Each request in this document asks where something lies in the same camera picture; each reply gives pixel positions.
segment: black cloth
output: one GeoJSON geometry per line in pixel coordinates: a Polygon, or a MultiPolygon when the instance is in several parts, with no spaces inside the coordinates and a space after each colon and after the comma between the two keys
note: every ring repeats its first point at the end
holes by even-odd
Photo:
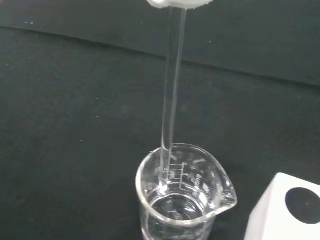
{"type": "MultiPolygon", "coordinates": [[[[0,239],[139,240],[135,174],[160,146],[165,59],[0,30],[0,239]]],[[[319,89],[183,63],[175,142],[212,153],[238,205],[210,240],[242,240],[278,172],[320,184],[319,89]]]]}
{"type": "MultiPolygon", "coordinates": [[[[320,0],[214,0],[189,10],[184,59],[320,85],[320,0]]],[[[167,9],[146,0],[1,0],[0,26],[164,56],[167,9]]]]}

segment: black circle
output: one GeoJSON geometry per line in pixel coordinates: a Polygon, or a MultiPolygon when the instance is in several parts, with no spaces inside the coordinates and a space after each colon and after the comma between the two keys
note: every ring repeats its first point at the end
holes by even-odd
{"type": "Polygon", "coordinates": [[[304,224],[320,223],[320,197],[303,187],[292,188],[286,193],[285,204],[289,212],[304,224]]]}

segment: black tablecloth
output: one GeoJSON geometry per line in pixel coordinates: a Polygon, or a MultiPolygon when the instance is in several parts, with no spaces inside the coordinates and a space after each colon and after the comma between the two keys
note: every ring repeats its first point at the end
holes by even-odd
{"type": "MultiPolygon", "coordinates": [[[[159,147],[165,60],[0,30],[0,239],[141,239],[135,174],[159,147]]],[[[175,142],[212,153],[237,207],[211,240],[242,240],[284,172],[320,184],[316,87],[182,64],[175,142]]]]}
{"type": "MultiPolygon", "coordinates": [[[[320,85],[320,0],[214,0],[189,10],[184,59],[320,85]]],[[[1,0],[0,26],[163,56],[167,9],[146,0],[1,0]]]]}

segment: glass beaker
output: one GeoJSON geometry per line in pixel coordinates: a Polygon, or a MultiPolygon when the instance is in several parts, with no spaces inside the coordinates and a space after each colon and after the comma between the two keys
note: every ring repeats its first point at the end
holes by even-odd
{"type": "Polygon", "coordinates": [[[200,147],[172,145],[167,184],[160,186],[160,148],[138,168],[135,186],[145,240],[206,240],[215,216],[233,208],[237,195],[220,163],[200,147]]]}

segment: white box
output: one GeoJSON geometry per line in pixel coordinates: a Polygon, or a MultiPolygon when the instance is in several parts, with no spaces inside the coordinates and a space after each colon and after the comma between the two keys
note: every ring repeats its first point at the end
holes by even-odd
{"type": "Polygon", "coordinates": [[[253,209],[244,239],[320,240],[320,186],[278,173],[253,209]]]}

